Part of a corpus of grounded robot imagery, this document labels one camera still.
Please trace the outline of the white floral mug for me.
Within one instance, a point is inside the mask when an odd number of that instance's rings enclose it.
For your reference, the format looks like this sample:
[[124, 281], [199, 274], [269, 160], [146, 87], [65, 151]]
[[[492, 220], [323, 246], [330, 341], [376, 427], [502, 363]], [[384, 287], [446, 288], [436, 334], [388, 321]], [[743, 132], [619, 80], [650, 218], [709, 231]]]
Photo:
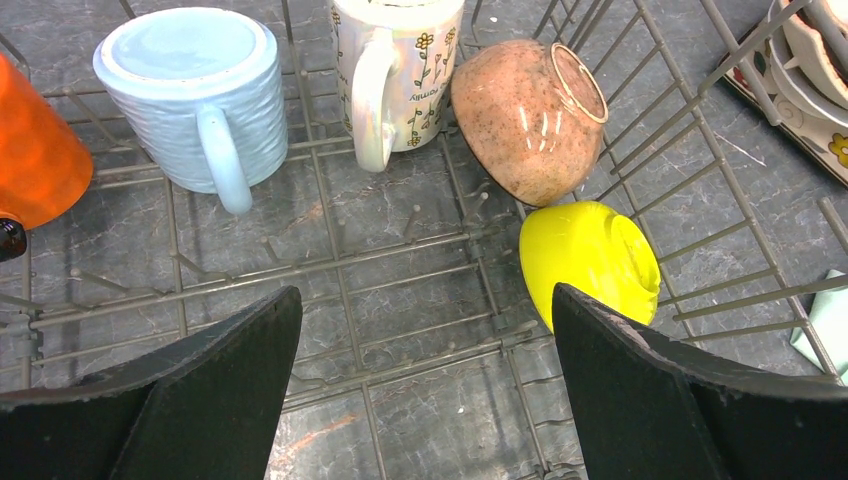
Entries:
[[360, 168], [433, 140], [443, 126], [462, 0], [329, 2], [343, 126]]

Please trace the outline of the beige brown-rimmed bowl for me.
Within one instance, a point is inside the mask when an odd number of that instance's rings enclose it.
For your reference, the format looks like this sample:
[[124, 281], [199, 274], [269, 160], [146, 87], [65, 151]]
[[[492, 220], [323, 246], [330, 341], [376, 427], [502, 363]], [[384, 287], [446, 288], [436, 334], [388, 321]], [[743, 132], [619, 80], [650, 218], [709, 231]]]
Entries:
[[455, 70], [450, 94], [476, 159], [524, 204], [557, 202], [597, 162], [608, 106], [590, 70], [562, 43], [486, 47]]

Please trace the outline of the orange mug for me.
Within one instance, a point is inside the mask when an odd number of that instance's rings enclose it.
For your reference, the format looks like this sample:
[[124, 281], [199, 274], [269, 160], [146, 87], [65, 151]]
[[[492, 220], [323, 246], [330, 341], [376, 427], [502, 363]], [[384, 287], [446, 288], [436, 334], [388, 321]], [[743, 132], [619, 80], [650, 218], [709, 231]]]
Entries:
[[22, 256], [26, 232], [68, 211], [85, 193], [93, 160], [67, 122], [1, 57], [1, 260]]

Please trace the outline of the light blue mug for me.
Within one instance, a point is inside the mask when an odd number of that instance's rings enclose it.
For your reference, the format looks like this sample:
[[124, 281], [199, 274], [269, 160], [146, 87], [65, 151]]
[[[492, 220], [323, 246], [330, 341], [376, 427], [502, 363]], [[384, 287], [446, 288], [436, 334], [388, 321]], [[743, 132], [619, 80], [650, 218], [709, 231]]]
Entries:
[[213, 7], [144, 14], [109, 33], [92, 66], [165, 175], [233, 215], [286, 158], [278, 42], [257, 20]]

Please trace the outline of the lime green bowl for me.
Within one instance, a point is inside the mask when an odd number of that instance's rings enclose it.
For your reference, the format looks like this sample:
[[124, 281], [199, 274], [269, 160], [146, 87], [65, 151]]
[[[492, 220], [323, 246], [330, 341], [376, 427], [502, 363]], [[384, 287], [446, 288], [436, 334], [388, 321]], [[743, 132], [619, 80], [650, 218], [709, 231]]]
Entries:
[[612, 310], [652, 323], [661, 274], [642, 230], [597, 201], [549, 206], [529, 213], [519, 234], [522, 275], [534, 306], [554, 330], [552, 295], [566, 283]]

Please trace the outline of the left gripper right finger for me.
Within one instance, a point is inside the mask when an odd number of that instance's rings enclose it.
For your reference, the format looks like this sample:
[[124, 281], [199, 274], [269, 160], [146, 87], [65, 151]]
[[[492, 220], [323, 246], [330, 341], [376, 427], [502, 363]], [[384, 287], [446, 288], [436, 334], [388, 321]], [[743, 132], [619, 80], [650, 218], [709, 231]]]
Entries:
[[592, 479], [843, 479], [847, 391], [728, 360], [560, 283], [557, 353]]

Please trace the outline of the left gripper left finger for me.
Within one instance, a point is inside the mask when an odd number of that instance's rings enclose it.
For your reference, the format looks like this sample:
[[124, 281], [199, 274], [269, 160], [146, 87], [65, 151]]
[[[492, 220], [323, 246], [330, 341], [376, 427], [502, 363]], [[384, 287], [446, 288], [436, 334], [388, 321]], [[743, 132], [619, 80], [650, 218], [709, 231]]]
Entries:
[[301, 333], [283, 287], [62, 388], [1, 397], [5, 479], [260, 479]]

